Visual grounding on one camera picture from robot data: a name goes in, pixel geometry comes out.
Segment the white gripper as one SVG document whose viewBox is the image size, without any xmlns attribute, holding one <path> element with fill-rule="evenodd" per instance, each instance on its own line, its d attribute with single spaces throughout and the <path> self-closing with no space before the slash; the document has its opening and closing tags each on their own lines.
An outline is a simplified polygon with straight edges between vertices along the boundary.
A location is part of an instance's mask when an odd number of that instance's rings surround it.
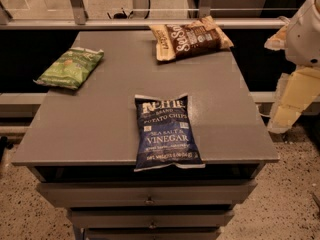
<svg viewBox="0 0 320 240">
<path fill-rule="evenodd" d="M 285 133 L 291 129 L 320 95 L 319 8 L 320 0 L 306 0 L 289 25 L 280 28 L 264 44 L 273 51 L 285 49 L 286 59 L 301 65 L 291 74 L 283 73 L 278 80 L 267 125 L 271 133 Z"/>
</svg>

